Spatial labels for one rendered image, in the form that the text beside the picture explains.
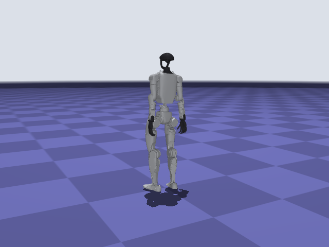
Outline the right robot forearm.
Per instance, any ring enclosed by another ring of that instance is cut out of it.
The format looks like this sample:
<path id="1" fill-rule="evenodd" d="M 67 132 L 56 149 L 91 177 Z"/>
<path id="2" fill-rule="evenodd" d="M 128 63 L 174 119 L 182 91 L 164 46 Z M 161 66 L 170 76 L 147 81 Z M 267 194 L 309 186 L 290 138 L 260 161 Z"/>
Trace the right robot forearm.
<path id="1" fill-rule="evenodd" d="M 179 118 L 180 119 L 183 119 L 183 115 L 185 114 L 185 108 L 184 108 L 184 98 L 182 101 L 178 102 L 177 105 L 178 105 L 178 109 L 179 109 Z"/>

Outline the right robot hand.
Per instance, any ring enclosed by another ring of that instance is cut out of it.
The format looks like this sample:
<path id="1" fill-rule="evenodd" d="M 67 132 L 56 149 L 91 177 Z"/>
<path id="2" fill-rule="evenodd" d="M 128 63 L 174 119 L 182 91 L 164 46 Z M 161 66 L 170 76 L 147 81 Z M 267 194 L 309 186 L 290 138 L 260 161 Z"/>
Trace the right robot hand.
<path id="1" fill-rule="evenodd" d="M 185 122 L 185 120 L 186 120 L 185 114 L 183 115 L 183 119 L 179 118 L 179 120 L 181 120 L 181 121 L 180 121 L 180 124 L 179 124 L 177 129 L 179 129 L 179 127 L 180 127 L 180 132 L 179 133 L 182 134 L 182 133 L 185 133 L 187 131 L 187 124 Z"/>

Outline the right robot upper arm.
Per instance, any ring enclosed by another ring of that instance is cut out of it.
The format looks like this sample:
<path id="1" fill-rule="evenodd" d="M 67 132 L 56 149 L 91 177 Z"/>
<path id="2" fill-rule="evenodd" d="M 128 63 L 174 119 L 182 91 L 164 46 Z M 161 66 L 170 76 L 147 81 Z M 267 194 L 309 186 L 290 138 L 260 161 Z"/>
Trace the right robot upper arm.
<path id="1" fill-rule="evenodd" d="M 176 89 L 177 95 L 175 97 L 175 101 L 182 101 L 183 95 L 182 95 L 182 76 L 177 75 L 177 89 Z"/>

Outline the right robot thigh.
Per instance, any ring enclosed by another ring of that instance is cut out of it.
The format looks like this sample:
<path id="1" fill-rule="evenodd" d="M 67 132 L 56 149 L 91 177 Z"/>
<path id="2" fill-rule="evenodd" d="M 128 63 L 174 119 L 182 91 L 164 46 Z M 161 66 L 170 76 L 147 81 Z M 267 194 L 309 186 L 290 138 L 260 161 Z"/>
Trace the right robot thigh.
<path id="1" fill-rule="evenodd" d="M 166 135 L 166 144 L 167 144 L 167 156 L 172 158 L 175 157 L 174 149 L 174 139 L 176 131 L 174 127 L 178 124 L 178 120 L 175 117 L 172 117 L 172 121 L 169 124 L 165 124 L 164 133 Z"/>

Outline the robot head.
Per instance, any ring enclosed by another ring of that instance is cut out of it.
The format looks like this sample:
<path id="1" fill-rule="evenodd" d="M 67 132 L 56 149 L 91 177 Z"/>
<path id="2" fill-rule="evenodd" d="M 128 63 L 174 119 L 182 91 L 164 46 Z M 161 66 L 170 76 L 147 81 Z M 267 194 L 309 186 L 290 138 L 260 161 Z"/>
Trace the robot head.
<path id="1" fill-rule="evenodd" d="M 163 72 L 164 73 L 167 73 L 167 74 L 173 74 L 171 71 L 170 71 L 170 68 L 168 67 L 169 64 L 170 64 L 170 61 L 173 61 L 174 60 L 174 57 L 172 54 L 170 53 L 164 53 L 162 54 L 160 57 L 160 66 L 161 68 L 164 70 Z M 162 65 L 162 61 L 165 61 L 167 63 L 166 67 L 163 67 Z"/>

